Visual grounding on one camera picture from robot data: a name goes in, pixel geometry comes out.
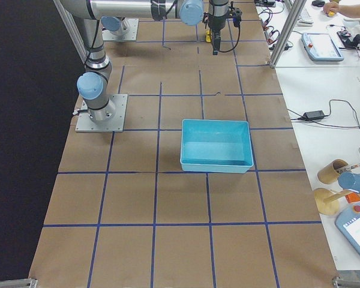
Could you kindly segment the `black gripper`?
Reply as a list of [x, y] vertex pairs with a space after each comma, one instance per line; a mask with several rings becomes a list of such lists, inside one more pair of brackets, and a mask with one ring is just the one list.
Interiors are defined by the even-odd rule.
[[225, 17], [209, 14], [208, 27], [211, 32], [212, 54], [218, 55], [221, 45], [221, 30], [225, 27]]

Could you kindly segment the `person's forearm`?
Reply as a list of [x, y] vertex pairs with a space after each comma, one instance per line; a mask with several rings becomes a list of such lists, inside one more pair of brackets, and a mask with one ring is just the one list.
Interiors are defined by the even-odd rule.
[[330, 12], [333, 13], [340, 13], [341, 15], [351, 18], [351, 19], [358, 19], [360, 18], [360, 4], [357, 5], [342, 5], [335, 1], [331, 1], [326, 3], [323, 6], [323, 11], [326, 14]]

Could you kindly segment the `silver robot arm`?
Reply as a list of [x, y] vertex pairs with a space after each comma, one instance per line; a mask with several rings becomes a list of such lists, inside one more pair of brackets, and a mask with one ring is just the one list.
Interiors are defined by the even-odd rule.
[[179, 19], [188, 26], [200, 22], [209, 29], [212, 54], [222, 53], [221, 30], [228, 19], [240, 25], [241, 12], [229, 1], [86, 1], [88, 16], [103, 26], [114, 41], [136, 38], [138, 18], [151, 17], [155, 21]]
[[107, 122], [114, 117], [115, 105], [106, 95], [112, 63], [106, 55], [102, 28], [120, 31], [127, 17], [151, 17], [155, 21], [181, 19], [186, 21], [185, 1], [59, 1], [73, 17], [85, 49], [85, 73], [77, 80], [80, 96], [87, 105], [91, 122]]

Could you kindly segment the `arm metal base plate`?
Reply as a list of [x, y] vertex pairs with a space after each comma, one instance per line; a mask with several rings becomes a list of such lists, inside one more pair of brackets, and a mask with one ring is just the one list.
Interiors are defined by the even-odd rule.
[[102, 19], [104, 42], [131, 42], [137, 40], [138, 19], [110, 17]]
[[75, 131], [78, 133], [121, 133], [124, 130], [127, 94], [108, 94], [109, 102], [101, 110], [89, 109], [82, 101], [77, 114]]

